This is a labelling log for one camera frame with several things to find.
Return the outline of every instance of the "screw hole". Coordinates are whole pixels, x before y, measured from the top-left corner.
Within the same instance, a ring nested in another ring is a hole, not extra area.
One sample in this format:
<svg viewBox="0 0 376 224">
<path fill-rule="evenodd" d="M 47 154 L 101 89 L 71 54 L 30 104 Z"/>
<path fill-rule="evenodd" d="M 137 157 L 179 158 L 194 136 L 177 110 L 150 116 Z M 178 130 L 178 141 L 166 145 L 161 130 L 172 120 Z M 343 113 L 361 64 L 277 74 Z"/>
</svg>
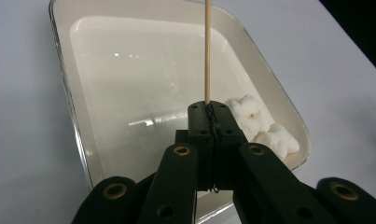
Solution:
<svg viewBox="0 0 376 224">
<path fill-rule="evenodd" d="M 188 147 L 175 147 L 174 153 L 178 156 L 187 156 L 190 153 L 190 148 L 188 148 Z"/>
<path fill-rule="evenodd" d="M 260 156 L 264 154 L 264 150 L 261 147 L 250 147 L 248 149 L 252 154 Z"/>
<path fill-rule="evenodd" d="M 356 201 L 359 198 L 359 195 L 355 190 L 343 185 L 342 183 L 331 183 L 330 189 L 335 195 L 347 201 Z"/>
<path fill-rule="evenodd" d="M 126 193 L 127 187 L 123 183 L 115 183 L 108 185 L 104 191 L 103 196 L 107 200 L 115 200 L 120 197 L 123 197 L 123 195 Z"/>
<path fill-rule="evenodd" d="M 162 205 L 158 209 L 158 216 L 160 218 L 170 218 L 174 214 L 174 210 L 172 207 L 167 205 Z"/>
<path fill-rule="evenodd" d="M 313 219 L 313 212 L 306 207 L 298 208 L 298 210 L 296 210 L 296 213 L 304 219 Z"/>
</svg>

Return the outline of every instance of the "wooden stick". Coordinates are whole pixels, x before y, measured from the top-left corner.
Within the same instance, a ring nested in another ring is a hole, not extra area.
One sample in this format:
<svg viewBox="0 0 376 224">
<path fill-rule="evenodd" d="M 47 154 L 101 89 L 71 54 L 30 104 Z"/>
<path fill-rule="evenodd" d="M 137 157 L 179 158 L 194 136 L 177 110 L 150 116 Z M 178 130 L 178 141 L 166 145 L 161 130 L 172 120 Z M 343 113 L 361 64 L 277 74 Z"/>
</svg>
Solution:
<svg viewBox="0 0 376 224">
<path fill-rule="evenodd" d="M 211 0 L 205 0 L 205 79 L 204 103 L 210 104 L 210 40 L 211 40 Z"/>
</svg>

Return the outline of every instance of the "metal screw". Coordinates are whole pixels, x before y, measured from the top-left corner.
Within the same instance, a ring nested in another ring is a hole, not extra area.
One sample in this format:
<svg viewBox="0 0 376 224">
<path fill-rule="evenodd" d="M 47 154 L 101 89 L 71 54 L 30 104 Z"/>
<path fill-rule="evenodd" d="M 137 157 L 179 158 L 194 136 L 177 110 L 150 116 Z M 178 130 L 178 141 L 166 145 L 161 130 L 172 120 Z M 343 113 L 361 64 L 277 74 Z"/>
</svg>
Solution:
<svg viewBox="0 0 376 224">
<path fill-rule="evenodd" d="M 190 153 L 190 148 L 188 148 L 188 147 L 175 147 L 174 153 L 178 156 L 187 156 Z"/>
<path fill-rule="evenodd" d="M 330 189 L 335 195 L 347 201 L 356 201 L 359 198 L 355 190 L 342 183 L 332 182 L 330 183 Z"/>
<path fill-rule="evenodd" d="M 248 150 L 249 150 L 252 154 L 257 155 L 257 156 L 261 156 L 261 155 L 263 155 L 264 152 L 265 152 L 265 151 L 263 150 L 263 148 L 261 148 L 261 147 L 249 147 Z"/>
<path fill-rule="evenodd" d="M 103 191 L 103 196 L 107 200 L 115 200 L 120 197 L 123 197 L 123 195 L 127 191 L 127 186 L 123 183 L 114 183 L 108 185 L 104 191 Z"/>
</svg>

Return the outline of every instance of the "plastic tray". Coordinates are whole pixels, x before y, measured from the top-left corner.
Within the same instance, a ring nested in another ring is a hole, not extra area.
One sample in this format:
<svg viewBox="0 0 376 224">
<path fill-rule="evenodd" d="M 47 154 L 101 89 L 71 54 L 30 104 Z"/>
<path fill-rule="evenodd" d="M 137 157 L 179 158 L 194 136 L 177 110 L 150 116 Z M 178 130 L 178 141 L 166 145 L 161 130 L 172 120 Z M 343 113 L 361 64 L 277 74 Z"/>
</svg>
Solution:
<svg viewBox="0 0 376 224">
<path fill-rule="evenodd" d="M 113 175 L 157 170 L 187 108 L 203 99 L 204 5 L 178 0 L 53 0 L 50 17 L 89 188 Z M 310 152 L 296 108 L 243 26 L 212 8 L 212 100 L 255 95 Z M 200 193 L 196 218 L 230 206 L 231 192 Z"/>
</svg>

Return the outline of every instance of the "white fluffy material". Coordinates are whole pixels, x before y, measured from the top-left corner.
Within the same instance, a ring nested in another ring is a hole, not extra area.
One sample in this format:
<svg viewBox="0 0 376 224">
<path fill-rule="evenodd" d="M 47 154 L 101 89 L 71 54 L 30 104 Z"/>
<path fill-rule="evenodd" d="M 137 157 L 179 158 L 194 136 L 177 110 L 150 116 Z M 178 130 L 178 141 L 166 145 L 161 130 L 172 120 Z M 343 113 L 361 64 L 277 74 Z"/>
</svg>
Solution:
<svg viewBox="0 0 376 224">
<path fill-rule="evenodd" d="M 256 142 L 271 148 L 281 161 L 288 153 L 299 151 L 298 141 L 278 123 L 273 123 L 268 132 L 260 133 Z"/>
<path fill-rule="evenodd" d="M 266 106 L 252 95 L 248 94 L 241 100 L 229 100 L 225 104 L 230 108 L 249 142 L 252 142 L 258 133 L 270 129 L 272 115 Z"/>
</svg>

